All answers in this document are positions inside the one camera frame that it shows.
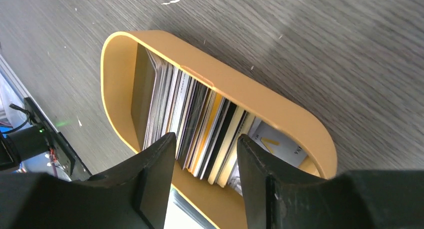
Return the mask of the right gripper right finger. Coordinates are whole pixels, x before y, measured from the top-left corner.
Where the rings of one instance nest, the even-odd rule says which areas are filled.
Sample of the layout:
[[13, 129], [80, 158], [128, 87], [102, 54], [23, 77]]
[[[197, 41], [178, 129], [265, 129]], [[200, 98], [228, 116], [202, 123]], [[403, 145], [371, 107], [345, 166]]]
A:
[[237, 162], [250, 229], [421, 229], [421, 170], [350, 170], [324, 179], [243, 134]]

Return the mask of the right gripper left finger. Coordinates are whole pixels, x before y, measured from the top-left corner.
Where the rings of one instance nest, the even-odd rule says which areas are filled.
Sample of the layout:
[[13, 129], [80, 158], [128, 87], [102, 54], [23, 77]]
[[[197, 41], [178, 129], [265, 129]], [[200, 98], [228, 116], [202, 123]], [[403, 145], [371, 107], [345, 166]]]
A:
[[47, 173], [1, 173], [3, 229], [162, 229], [176, 154], [166, 133], [85, 181]]

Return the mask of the tan oval card tray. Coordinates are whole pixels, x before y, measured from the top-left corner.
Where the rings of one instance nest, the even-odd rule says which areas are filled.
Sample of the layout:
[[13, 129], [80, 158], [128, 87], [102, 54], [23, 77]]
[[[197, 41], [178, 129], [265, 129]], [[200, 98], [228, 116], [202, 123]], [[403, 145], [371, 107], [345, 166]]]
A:
[[[171, 153], [176, 137], [168, 134], [142, 150], [143, 126], [136, 126], [132, 114], [133, 95], [142, 86], [141, 73], [147, 49], [200, 83], [230, 99], [277, 130], [285, 133], [307, 153], [299, 167], [284, 164], [275, 156], [259, 151], [244, 138], [244, 169], [252, 169], [254, 156], [262, 156], [277, 167], [279, 177], [294, 182], [277, 192], [266, 190], [258, 199], [259, 181], [242, 197], [195, 179], [179, 168]], [[134, 209], [150, 228], [162, 228], [170, 188], [175, 188], [210, 223], [220, 229], [329, 229], [329, 214], [317, 195], [297, 190], [301, 181], [325, 181], [336, 175], [337, 152], [325, 126], [309, 111], [263, 86], [236, 69], [215, 59], [175, 35], [162, 30], [118, 31], [105, 41], [100, 59], [101, 96], [106, 116], [120, 139], [135, 155], [114, 167], [118, 175], [134, 182]]]

